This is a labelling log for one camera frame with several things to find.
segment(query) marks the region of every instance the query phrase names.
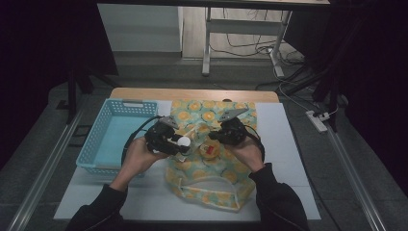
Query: black sleeve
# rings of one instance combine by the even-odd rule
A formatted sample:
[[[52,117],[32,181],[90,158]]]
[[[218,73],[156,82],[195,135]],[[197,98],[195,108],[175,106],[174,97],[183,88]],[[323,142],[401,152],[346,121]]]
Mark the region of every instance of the black sleeve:
[[[126,196],[127,192],[104,185],[102,192],[90,205],[84,205],[76,212],[65,231],[121,230],[123,219],[119,211]]]
[[[290,186],[276,181],[271,163],[249,177],[256,184],[256,203],[263,230],[309,230],[299,197]]]

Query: metal frame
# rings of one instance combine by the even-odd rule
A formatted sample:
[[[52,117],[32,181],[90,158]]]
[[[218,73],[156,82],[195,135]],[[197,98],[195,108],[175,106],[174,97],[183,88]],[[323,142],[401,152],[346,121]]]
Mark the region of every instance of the metal frame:
[[[272,60],[276,76],[284,77],[284,73],[279,63],[277,54],[279,52],[279,47],[282,43],[282,39],[285,35],[291,14],[292,12],[285,12],[285,16],[281,22],[211,19],[211,8],[208,8],[206,17],[206,35],[202,75],[205,77],[208,77],[210,75],[210,34],[225,33],[240,35],[277,36],[276,44],[273,48],[268,49],[268,52],[270,55],[270,59]]]
[[[362,204],[363,211],[366,214],[367,221],[369,222],[371,229],[375,231],[386,231],[387,228],[384,221],[378,213],[369,192],[364,186],[363,180],[360,178],[354,164],[352,163],[342,140],[330,126],[328,126],[328,137],[339,157],[340,163],[343,166],[345,175],[350,182],[351,188],[353,188],[354,193]]]
[[[78,124],[79,120],[82,117],[84,108],[86,108],[89,100],[88,95],[82,96],[79,103],[79,110],[76,116],[72,119],[70,124],[67,124],[64,128],[63,133],[61,134],[57,144],[52,150],[51,154],[48,156],[45,164],[42,166],[36,180],[31,186],[30,190],[27,192],[24,200],[22,201],[20,207],[12,219],[12,222],[9,225],[8,231],[17,231],[24,230],[30,221],[31,215],[35,211],[39,200],[42,197],[42,194],[45,191],[46,186],[48,185],[51,176],[54,173],[55,168],[57,167],[58,162],[60,161],[63,153],[68,145],[69,139],[75,131],[75,127]]]

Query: hand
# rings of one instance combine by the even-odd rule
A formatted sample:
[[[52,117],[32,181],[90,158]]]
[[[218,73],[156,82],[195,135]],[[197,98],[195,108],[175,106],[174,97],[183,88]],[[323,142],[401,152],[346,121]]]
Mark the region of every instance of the hand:
[[[165,153],[152,153],[147,149],[146,139],[137,138],[132,141],[123,162],[122,168],[110,187],[114,190],[125,191],[129,182],[136,175],[148,170],[156,161],[168,157]]]
[[[263,168],[262,153],[256,142],[250,137],[246,137],[238,145],[224,145],[227,150],[232,152],[239,161],[249,167],[252,172],[256,172]]]

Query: white knob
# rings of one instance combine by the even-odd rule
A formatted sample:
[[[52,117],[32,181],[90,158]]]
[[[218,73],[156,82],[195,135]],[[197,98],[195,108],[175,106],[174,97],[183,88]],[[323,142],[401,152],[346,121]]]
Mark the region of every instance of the white knob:
[[[190,146],[191,140],[188,137],[182,137],[177,141],[179,146]]]

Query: black wall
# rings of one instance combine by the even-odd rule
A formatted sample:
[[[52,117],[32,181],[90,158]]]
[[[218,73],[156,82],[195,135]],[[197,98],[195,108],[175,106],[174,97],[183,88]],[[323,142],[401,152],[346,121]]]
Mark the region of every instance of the black wall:
[[[408,13],[378,1],[342,65],[341,91],[353,126],[408,194]]]
[[[117,74],[95,4],[3,1],[0,5],[0,168],[73,66]]]

